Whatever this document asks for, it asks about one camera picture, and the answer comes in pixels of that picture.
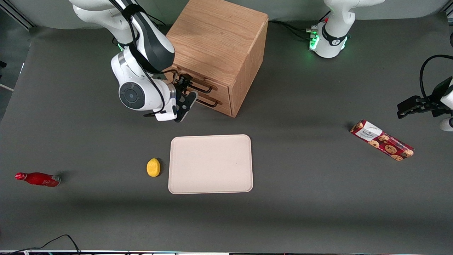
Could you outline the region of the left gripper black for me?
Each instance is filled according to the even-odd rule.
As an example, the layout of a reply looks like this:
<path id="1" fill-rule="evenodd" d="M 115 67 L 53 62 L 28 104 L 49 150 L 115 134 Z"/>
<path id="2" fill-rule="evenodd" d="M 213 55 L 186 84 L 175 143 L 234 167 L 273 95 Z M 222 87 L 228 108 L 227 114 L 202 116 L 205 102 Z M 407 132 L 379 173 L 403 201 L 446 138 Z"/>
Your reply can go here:
<path id="1" fill-rule="evenodd" d="M 449 107 L 441 102 L 441 98 L 445 95 L 449 88 L 449 79 L 445 79 L 440 84 L 436 85 L 432 94 L 426 96 L 424 88 L 422 89 L 422 94 L 424 94 L 424 99 L 420 96 L 412 96 L 403 102 L 397 105 L 398 119 L 402 119 L 408 115 L 415 113 L 425 113 L 430 112 L 432 116 L 438 117 L 443 114 L 449 114 Z"/>

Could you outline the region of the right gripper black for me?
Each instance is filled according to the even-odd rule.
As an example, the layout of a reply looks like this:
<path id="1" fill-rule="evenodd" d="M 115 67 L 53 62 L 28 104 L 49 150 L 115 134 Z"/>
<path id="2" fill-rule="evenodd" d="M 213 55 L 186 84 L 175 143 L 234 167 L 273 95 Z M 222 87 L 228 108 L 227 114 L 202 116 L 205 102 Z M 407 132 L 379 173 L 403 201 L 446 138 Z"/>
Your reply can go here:
<path id="1" fill-rule="evenodd" d="M 189 100 L 184 92 L 189 89 L 194 90 L 194 84 L 192 82 L 193 77 L 189 74 L 180 74 L 179 79 L 175 80 L 176 89 L 176 105 L 177 106 L 188 106 Z"/>

